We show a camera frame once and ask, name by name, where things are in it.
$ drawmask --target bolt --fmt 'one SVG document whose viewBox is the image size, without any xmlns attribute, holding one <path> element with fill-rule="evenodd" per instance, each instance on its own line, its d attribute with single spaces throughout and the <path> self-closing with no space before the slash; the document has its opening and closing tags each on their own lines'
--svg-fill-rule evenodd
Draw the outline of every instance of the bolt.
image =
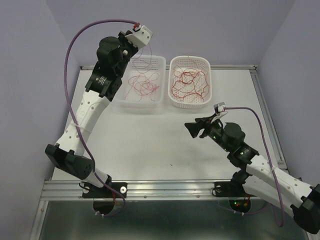
<svg viewBox="0 0 320 240">
<path fill-rule="evenodd" d="M 122 186 L 120 188 L 120 193 L 125 194 L 127 192 L 127 188 L 125 186 Z"/>
</svg>

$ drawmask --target metal frame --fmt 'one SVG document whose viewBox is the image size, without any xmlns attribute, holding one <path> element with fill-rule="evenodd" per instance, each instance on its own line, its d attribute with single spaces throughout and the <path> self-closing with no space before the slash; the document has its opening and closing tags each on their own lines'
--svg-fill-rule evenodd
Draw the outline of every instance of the metal frame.
<svg viewBox="0 0 320 240">
<path fill-rule="evenodd" d="M 81 70 L 92 70 L 93 66 L 82 66 Z M 275 127 L 267 107 L 256 65 L 211 65 L 211 70 L 249 70 L 256 95 L 265 119 L 266 127 L 271 139 L 272 147 L 277 158 L 279 168 L 287 170 L 285 158 L 276 134 Z M 126 181 L 127 182 L 127 201 L 155 201 L 155 200 L 221 200 L 212 195 L 214 182 L 228 181 L 226 179 L 208 180 L 154 180 L 154 181 Z M 79 181 L 45 181 L 39 206 L 36 212 L 30 239 L 38 240 L 44 223 L 49 201 L 92 201 L 92 199 L 82 198 L 83 191 L 78 186 Z M 308 234 L 310 240 L 320 240 L 318 235 Z"/>
</svg>

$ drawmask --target gray floor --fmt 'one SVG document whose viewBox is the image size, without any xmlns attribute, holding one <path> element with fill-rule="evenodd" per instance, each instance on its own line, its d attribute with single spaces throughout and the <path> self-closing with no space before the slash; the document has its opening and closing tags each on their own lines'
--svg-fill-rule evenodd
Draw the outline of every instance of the gray floor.
<svg viewBox="0 0 320 240">
<path fill-rule="evenodd" d="M 228 206 L 228 201 L 220 201 Z M 252 201 L 252 210 L 265 203 Z M 92 202 L 49 203 L 41 240 L 305 240 L 306 233 L 286 216 L 277 227 L 272 211 L 244 216 L 219 208 L 218 201 L 128 202 L 118 216 L 95 216 Z"/>
</svg>

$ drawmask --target red string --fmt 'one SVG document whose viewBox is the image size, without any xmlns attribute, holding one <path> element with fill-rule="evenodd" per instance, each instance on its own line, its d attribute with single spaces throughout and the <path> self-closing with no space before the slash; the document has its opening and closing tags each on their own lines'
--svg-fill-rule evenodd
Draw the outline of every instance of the red string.
<svg viewBox="0 0 320 240">
<path fill-rule="evenodd" d="M 198 67 L 195 61 L 193 63 L 196 68 L 182 69 L 178 65 L 173 68 L 171 94 L 179 102 L 193 103 L 195 100 L 204 102 L 209 93 L 208 72 Z"/>
<path fill-rule="evenodd" d="M 128 84 L 131 86 L 129 91 L 126 93 L 124 99 L 126 100 L 129 93 L 135 93 L 136 95 L 140 96 L 139 101 L 143 99 L 145 96 L 149 96 L 151 101 L 154 101 L 153 99 L 153 93 L 156 92 L 156 90 L 159 88 L 159 85 L 155 84 L 155 82 L 159 78 L 159 74 L 157 72 L 153 72 L 151 75 L 146 74 L 149 71 L 152 70 L 152 50 L 151 46 L 150 48 L 150 62 L 147 62 L 146 60 L 139 59 L 143 53 L 143 48 L 141 50 L 140 56 L 137 58 L 133 58 L 132 66 L 135 68 L 135 71 L 138 72 L 138 75 L 132 76 L 128 80 Z M 139 63 L 145 63 L 147 66 L 144 66 L 143 68 L 141 66 L 136 65 L 136 61 L 139 60 Z"/>
</svg>

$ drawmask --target perforated basket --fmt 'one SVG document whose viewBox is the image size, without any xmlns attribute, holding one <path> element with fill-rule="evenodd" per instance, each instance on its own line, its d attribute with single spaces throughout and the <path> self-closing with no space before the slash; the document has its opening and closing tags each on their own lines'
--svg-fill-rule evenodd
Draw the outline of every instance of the perforated basket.
<svg viewBox="0 0 320 240">
<path fill-rule="evenodd" d="M 141 55 L 132 58 L 122 77 L 122 85 L 113 101 L 125 106 L 152 107 L 164 96 L 166 59 L 162 56 Z"/>
<path fill-rule="evenodd" d="M 199 75 L 197 75 L 196 81 L 191 82 L 194 77 L 185 74 L 181 78 L 182 72 L 199 73 Z M 212 98 L 210 63 L 198 56 L 173 58 L 169 69 L 168 95 L 178 108 L 199 109 L 204 107 Z"/>
</svg>

